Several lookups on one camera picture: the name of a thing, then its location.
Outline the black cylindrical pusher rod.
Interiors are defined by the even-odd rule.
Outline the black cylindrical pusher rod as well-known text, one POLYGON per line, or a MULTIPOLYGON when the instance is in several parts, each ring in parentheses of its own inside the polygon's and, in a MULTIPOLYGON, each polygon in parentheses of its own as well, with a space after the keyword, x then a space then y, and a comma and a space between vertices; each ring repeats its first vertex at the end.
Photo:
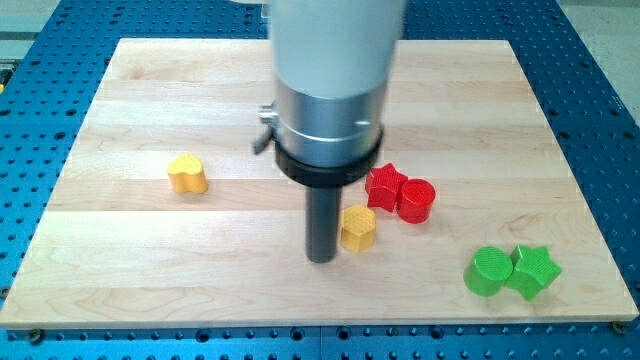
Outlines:
POLYGON ((341 194, 340 188, 306 188, 305 250, 314 263, 327 263, 336 254, 341 194))

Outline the black flange ring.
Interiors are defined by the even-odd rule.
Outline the black flange ring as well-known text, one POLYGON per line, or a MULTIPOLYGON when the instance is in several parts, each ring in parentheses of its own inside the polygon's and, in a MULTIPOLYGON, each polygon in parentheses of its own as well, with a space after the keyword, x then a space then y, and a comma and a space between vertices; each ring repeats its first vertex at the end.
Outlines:
POLYGON ((275 163, 291 180, 311 188, 339 188, 366 177, 375 165, 384 138, 384 127, 379 132, 374 147, 361 158, 338 167, 315 167, 294 159, 277 140, 275 163))

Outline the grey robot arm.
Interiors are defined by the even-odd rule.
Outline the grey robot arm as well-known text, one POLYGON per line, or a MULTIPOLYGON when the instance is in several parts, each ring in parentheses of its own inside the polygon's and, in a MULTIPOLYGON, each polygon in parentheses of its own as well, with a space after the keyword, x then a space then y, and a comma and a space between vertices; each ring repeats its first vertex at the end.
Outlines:
POLYGON ((260 108, 254 153, 306 189, 305 252, 314 263, 337 251, 343 187, 364 177, 384 137, 381 120, 406 0, 272 0, 275 99, 260 108))

